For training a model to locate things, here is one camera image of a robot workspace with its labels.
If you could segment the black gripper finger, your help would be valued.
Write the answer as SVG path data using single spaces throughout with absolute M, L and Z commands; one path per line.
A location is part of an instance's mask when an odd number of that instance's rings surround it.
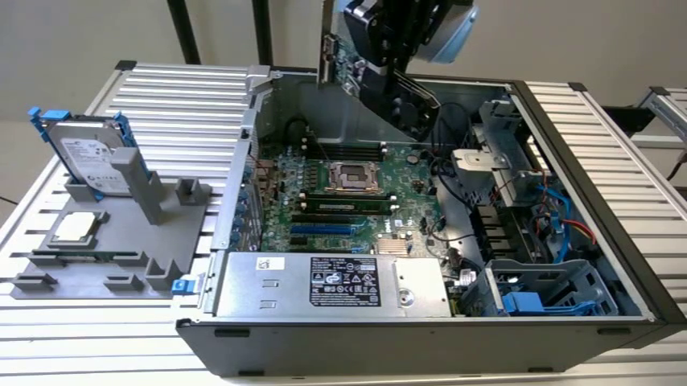
M 406 55 L 406 43 L 415 24 L 408 11 L 368 11 L 368 67 L 383 79 L 394 75 L 399 59 Z

